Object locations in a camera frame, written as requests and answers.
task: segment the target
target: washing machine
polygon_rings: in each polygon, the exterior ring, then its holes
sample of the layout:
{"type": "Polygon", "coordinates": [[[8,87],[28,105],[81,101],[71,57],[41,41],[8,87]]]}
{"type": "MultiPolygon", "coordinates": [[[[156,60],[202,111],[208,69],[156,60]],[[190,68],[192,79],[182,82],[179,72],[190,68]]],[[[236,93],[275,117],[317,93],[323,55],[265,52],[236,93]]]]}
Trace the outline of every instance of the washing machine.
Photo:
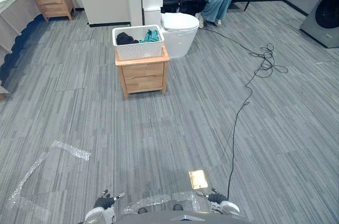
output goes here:
{"type": "Polygon", "coordinates": [[[339,47],[339,0],[319,0],[300,28],[328,48],[339,47]]]}
{"type": "Polygon", "coordinates": [[[189,51],[199,28],[199,20],[183,13],[162,13],[161,30],[170,59],[183,57],[189,51]]]}

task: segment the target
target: sneaker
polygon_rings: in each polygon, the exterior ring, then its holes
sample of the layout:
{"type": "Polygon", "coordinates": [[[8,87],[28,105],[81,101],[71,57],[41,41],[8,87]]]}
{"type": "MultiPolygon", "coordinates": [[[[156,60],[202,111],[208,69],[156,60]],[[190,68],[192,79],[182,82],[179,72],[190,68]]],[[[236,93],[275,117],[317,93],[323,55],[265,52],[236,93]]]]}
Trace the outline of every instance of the sneaker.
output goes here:
{"type": "Polygon", "coordinates": [[[201,13],[200,13],[200,12],[197,13],[197,14],[195,15],[195,17],[199,20],[199,28],[203,28],[203,17],[202,17],[202,15],[201,15],[201,13]]]}
{"type": "Polygon", "coordinates": [[[221,20],[220,20],[220,19],[217,19],[217,20],[215,21],[215,25],[216,25],[216,26],[221,26],[221,20]]]}

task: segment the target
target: clear plastic tape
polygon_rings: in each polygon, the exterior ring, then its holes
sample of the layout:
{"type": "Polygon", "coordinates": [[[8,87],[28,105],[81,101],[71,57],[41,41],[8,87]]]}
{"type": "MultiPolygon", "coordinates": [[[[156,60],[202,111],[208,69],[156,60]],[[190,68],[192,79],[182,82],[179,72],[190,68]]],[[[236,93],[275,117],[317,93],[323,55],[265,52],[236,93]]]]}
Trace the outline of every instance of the clear plastic tape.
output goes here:
{"type": "Polygon", "coordinates": [[[193,211],[200,212],[200,204],[198,202],[197,197],[195,196],[195,193],[193,191],[184,191],[184,192],[178,192],[172,194],[172,199],[176,200],[178,202],[180,201],[191,201],[193,211]]]}
{"type": "Polygon", "coordinates": [[[49,153],[43,152],[40,157],[34,162],[28,172],[25,174],[24,178],[16,187],[15,191],[13,192],[12,196],[9,199],[9,203],[7,207],[12,209],[12,207],[17,203],[18,199],[20,198],[20,193],[23,187],[23,184],[27,181],[27,179],[33,174],[33,172],[41,165],[41,163],[48,157],[49,153]]]}
{"type": "MultiPolygon", "coordinates": [[[[61,148],[63,150],[68,151],[70,154],[72,154],[75,157],[81,158],[83,160],[89,160],[90,159],[90,153],[78,149],[76,147],[70,146],[68,144],[59,142],[59,141],[54,141],[50,149],[53,148],[61,148]]],[[[24,178],[21,180],[21,182],[18,184],[16,189],[14,190],[13,194],[8,200],[8,204],[6,205],[6,208],[11,210],[15,205],[17,205],[19,208],[30,211],[33,213],[33,215],[40,220],[47,221],[48,217],[50,215],[50,212],[43,208],[40,207],[33,202],[23,198],[20,196],[22,187],[24,183],[27,181],[27,179],[33,174],[33,172],[41,165],[41,163],[47,159],[49,155],[49,152],[43,152],[40,157],[34,162],[34,164],[30,167],[28,172],[25,174],[24,178]]]]}
{"type": "Polygon", "coordinates": [[[32,215],[44,222],[47,222],[49,219],[50,211],[48,211],[46,208],[43,208],[37,204],[34,204],[32,201],[29,201],[23,197],[20,197],[20,200],[18,201],[18,207],[27,211],[31,212],[32,215]]]}
{"type": "Polygon", "coordinates": [[[149,207],[151,205],[164,204],[171,200],[172,200],[171,196],[166,195],[166,194],[150,196],[148,198],[144,198],[144,199],[141,199],[139,201],[129,204],[128,206],[124,208],[123,213],[125,214],[134,213],[134,212],[137,212],[142,207],[149,207]]]}
{"type": "Polygon", "coordinates": [[[84,159],[84,160],[89,160],[90,159],[90,153],[81,150],[79,148],[76,148],[74,146],[62,143],[60,141],[55,140],[51,146],[51,148],[61,148],[63,150],[68,151],[70,154],[72,154],[75,157],[78,157],[80,159],[84,159]]]}

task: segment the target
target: white toilet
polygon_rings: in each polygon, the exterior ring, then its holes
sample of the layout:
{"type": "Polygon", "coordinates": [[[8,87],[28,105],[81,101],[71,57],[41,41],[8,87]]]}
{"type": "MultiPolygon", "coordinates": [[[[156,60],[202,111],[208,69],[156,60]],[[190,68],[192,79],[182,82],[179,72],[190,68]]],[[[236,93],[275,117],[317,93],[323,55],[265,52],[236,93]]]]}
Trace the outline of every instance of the white toilet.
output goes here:
{"type": "Polygon", "coordinates": [[[199,28],[199,20],[182,13],[161,14],[161,30],[169,58],[183,57],[189,51],[199,28]]]}

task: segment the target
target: gray carpet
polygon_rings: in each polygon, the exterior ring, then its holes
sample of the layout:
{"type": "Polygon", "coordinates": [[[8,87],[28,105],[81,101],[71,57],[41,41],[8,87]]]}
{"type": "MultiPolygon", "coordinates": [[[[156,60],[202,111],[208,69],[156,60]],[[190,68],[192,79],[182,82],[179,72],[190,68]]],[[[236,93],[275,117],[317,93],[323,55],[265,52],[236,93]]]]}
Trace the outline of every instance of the gray carpet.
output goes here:
{"type": "MultiPolygon", "coordinates": [[[[206,26],[254,51],[273,43],[276,63],[289,69],[253,80],[236,128],[229,199],[254,223],[339,220],[338,49],[301,32],[304,19],[283,2],[255,2],[230,10],[220,28],[206,26]]],[[[235,115],[261,60],[199,30],[188,55],[170,61],[166,94],[124,100],[113,27],[86,23],[84,12],[39,22],[5,83],[12,94],[0,102],[0,223],[78,223],[104,189],[126,192],[115,208],[122,214],[136,200],[189,191],[195,169],[206,173],[206,192],[226,194],[235,115]],[[90,159],[50,148],[55,140],[90,159]]]]}

